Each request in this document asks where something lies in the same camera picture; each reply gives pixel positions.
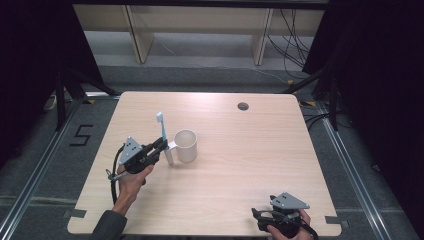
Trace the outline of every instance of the white mug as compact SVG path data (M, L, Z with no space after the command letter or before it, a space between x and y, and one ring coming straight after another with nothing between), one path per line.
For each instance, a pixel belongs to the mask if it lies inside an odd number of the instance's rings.
M165 156L169 165L174 164L172 150L177 150L178 159L181 162L189 163L197 157L197 136L191 130L184 129L175 134L174 141L168 143Z

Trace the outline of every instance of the gray carpet floor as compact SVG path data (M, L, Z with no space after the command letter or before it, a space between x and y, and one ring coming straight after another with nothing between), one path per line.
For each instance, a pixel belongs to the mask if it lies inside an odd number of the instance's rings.
M288 79L293 79L285 71L258 72L250 69L103 66L100 70L105 83L117 91L278 93L288 87ZM297 77L306 76L301 72L294 74ZM84 88L87 92L99 91L89 85ZM313 85L307 86L299 90L296 96L300 101L311 100L312 89ZM77 202L117 102L118 100L112 99L96 99L93 103L78 105L12 239L87 238L72 235L67 231L67 212L72 210ZM307 106L301 109L305 119L309 118L309 115L318 114L316 107ZM339 115L338 122L339 134L394 239L418 239L383 177L370 167L372 158L362 144L360 136L350 125L349 117ZM90 135L90 138L85 146L72 146L84 141L75 137L80 125L91 125L80 132ZM10 159L0 170L1 218L9 212L15 198L43 156L55 134L55 127L56 111L46 112L22 144L21 155ZM345 223L340 236L321 239L376 239L322 121L311 127L310 136L337 214ZM125 239L186 238L127 236Z

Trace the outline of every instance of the sleeve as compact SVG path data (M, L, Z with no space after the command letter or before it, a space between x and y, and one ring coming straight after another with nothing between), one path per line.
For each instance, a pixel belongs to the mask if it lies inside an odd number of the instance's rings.
M127 224L127 218L119 213L107 210L103 213L99 222L90 236L90 240L115 240L120 239Z

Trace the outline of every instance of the person's arm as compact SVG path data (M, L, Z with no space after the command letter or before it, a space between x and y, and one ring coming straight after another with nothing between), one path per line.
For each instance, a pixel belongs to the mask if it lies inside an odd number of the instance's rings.
M127 224L125 215L131 204L137 199L137 194L143 185L144 179L153 171L153 165L138 174L127 174L119 180L119 196L112 210L103 213L99 222L90 236L90 240L114 240L120 239Z
M302 219L308 225L310 225L311 218L309 217L309 215L303 209L299 209L299 211L300 211L300 216L302 217ZM278 229L276 229L275 227L273 227L271 225L268 225L267 226L267 230L271 233L271 235L276 240L288 240L288 238L285 237ZM299 229L299 233L296 236L294 236L293 238L290 238L290 239L294 239L294 240L313 240L313 237L312 237L312 235L308 231L306 231L303 228L300 228Z

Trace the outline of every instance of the wooden table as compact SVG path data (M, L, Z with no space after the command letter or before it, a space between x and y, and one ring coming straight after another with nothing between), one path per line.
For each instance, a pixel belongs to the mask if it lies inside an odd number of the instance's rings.
M248 110L238 109L247 103ZM181 129L198 135L198 157L169 166L161 154L147 184L127 214L126 234L266 236L251 208L271 209L270 195L288 192L311 208L320 236L337 236L338 224L320 165L297 100L292 95L125 92L112 116L68 230L88 234L113 206L111 169L128 136L148 144L161 136L156 113L164 115L169 140Z

